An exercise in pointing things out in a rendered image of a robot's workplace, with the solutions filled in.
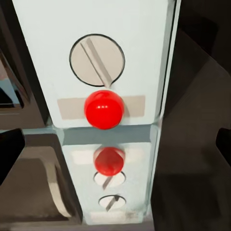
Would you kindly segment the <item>microwave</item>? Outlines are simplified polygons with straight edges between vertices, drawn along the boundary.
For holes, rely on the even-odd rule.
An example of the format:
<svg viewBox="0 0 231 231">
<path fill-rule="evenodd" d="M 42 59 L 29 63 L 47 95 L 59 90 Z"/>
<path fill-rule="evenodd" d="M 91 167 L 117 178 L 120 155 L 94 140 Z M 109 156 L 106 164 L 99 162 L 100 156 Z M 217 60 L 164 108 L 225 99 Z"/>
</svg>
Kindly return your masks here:
<svg viewBox="0 0 231 231">
<path fill-rule="evenodd" d="M 181 0 L 0 0 L 0 130 L 149 125 Z"/>
</svg>

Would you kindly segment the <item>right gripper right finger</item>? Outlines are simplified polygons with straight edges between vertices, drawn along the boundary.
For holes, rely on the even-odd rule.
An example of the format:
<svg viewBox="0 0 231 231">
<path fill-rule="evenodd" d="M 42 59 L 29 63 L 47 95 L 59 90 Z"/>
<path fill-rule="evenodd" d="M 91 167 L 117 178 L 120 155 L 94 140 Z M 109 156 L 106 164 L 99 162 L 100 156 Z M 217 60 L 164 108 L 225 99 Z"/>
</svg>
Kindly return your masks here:
<svg viewBox="0 0 231 231">
<path fill-rule="evenodd" d="M 217 134 L 216 147 L 231 167 L 231 130 L 220 128 Z"/>
</svg>

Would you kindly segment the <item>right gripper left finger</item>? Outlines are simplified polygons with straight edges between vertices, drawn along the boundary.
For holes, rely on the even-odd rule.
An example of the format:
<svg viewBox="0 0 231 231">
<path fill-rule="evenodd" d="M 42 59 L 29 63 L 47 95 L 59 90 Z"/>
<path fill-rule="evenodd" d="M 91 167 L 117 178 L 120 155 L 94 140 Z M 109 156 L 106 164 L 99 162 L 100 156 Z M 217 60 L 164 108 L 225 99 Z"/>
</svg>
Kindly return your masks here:
<svg viewBox="0 0 231 231">
<path fill-rule="evenodd" d="M 0 186 L 24 147 L 22 129 L 15 128 L 0 134 Z"/>
</svg>

